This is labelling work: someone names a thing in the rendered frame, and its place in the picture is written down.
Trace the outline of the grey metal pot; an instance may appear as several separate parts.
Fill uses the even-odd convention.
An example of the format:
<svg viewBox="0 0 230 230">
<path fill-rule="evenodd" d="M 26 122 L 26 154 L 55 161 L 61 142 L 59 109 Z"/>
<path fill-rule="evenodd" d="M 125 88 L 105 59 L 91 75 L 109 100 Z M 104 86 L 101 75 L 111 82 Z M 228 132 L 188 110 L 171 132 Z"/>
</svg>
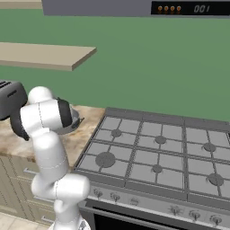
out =
<svg viewBox="0 0 230 230">
<path fill-rule="evenodd" d="M 80 126 L 80 124 L 82 123 L 82 121 L 84 120 L 84 118 L 80 118 L 79 112 L 76 109 L 74 109 L 73 107 L 70 108 L 70 111 L 71 111 L 73 122 L 71 125 L 69 125 L 65 128 L 57 129 L 56 132 L 59 135 L 69 134 L 69 133 L 72 133 L 73 131 L 77 130 L 78 127 Z"/>
</svg>

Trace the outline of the grey gas stove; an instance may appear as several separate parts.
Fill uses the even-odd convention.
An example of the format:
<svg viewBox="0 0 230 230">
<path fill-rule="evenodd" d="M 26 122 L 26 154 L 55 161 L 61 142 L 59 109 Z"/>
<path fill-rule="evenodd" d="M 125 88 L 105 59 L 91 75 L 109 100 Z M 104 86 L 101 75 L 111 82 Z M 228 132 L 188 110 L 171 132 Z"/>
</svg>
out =
<svg viewBox="0 0 230 230">
<path fill-rule="evenodd" d="M 74 171 L 91 182 L 85 201 L 230 230 L 230 121 L 109 108 Z M 183 213 L 174 216 L 170 206 Z M 212 215 L 222 218 L 218 226 Z"/>
</svg>

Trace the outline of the black toaster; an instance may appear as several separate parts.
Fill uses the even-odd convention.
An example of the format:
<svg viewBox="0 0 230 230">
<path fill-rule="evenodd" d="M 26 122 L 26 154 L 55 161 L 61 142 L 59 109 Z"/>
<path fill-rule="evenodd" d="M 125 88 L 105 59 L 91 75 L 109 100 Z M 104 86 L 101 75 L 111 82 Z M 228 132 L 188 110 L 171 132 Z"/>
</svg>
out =
<svg viewBox="0 0 230 230">
<path fill-rule="evenodd" d="M 28 101 L 27 93 L 20 82 L 0 79 L 0 120 L 10 117 Z"/>
</svg>

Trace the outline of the beige drawer front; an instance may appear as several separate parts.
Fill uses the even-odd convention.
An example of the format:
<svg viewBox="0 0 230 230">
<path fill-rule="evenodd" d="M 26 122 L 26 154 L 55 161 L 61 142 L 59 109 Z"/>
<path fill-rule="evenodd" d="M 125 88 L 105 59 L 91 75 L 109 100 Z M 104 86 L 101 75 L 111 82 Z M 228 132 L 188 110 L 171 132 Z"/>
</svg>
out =
<svg viewBox="0 0 230 230">
<path fill-rule="evenodd" d="M 31 181 L 34 178 L 35 174 L 23 172 L 25 168 L 28 168 L 36 173 L 39 172 L 39 167 L 38 165 L 36 165 L 33 158 L 20 157 L 14 155 L 9 159 L 9 162 L 13 168 L 13 173 L 17 179 L 24 179 L 24 180 Z"/>
<path fill-rule="evenodd" d="M 30 220 L 43 224 L 43 225 L 47 225 L 50 226 L 53 223 L 48 223 L 48 222 L 44 222 L 41 220 L 41 217 L 45 216 L 46 218 L 49 219 L 54 219 L 55 220 L 55 214 L 52 210 L 50 209 L 46 209 L 46 208 L 42 208 L 42 207 L 37 207 L 34 206 L 32 204 L 28 205 L 28 217 L 30 218 Z"/>
<path fill-rule="evenodd" d="M 46 201 L 42 201 L 42 200 L 33 198 L 33 196 L 37 196 L 37 195 L 34 195 L 31 192 L 31 182 L 30 181 L 18 181 L 17 184 L 19 188 L 19 197 L 21 201 L 27 201 L 34 205 L 42 206 L 44 208 L 53 208 L 54 202 L 49 203 Z"/>
</svg>

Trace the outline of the black oven door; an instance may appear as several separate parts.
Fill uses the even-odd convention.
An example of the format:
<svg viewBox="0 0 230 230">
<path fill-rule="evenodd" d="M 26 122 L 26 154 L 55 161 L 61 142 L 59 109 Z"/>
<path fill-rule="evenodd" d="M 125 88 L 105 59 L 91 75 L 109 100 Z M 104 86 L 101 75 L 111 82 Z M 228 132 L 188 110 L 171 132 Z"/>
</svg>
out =
<svg viewBox="0 0 230 230">
<path fill-rule="evenodd" d="M 117 205 L 99 205 L 93 200 L 79 205 L 84 219 L 92 230 L 212 230 L 186 221 L 123 208 Z"/>
</svg>

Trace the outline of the beige cupboard door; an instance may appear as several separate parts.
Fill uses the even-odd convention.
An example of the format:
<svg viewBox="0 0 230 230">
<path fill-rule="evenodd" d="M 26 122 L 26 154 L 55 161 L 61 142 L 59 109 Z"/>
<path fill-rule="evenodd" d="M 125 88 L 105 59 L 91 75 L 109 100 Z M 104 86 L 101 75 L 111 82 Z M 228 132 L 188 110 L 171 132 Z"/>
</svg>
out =
<svg viewBox="0 0 230 230">
<path fill-rule="evenodd" d="M 2 155 L 0 155 L 0 173 L 8 197 L 13 204 L 13 208 L 16 210 L 17 216 L 19 217 L 22 214 L 21 202 L 18 199 L 15 187 L 13 186 L 13 179 L 11 178 L 11 175 L 13 175 L 12 167 L 9 164 L 8 158 Z"/>
</svg>

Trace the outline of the beige wall shelf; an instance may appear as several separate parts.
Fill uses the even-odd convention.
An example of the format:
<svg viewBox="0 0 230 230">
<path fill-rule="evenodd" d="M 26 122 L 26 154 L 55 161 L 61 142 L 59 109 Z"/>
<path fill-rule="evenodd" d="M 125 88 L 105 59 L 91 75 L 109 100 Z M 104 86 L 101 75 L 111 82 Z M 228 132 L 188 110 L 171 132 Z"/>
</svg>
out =
<svg viewBox="0 0 230 230">
<path fill-rule="evenodd" d="M 96 51 L 94 47 L 0 42 L 0 66 L 73 71 Z"/>
</svg>

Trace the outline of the beige wall cupboard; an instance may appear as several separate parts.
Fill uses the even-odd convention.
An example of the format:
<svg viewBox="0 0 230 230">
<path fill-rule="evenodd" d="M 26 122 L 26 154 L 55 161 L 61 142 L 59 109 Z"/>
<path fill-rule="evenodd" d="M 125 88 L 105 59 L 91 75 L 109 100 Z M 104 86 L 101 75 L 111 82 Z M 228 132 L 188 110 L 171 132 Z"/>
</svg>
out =
<svg viewBox="0 0 230 230">
<path fill-rule="evenodd" d="M 0 0 L 0 9 L 41 9 L 41 0 Z"/>
</svg>

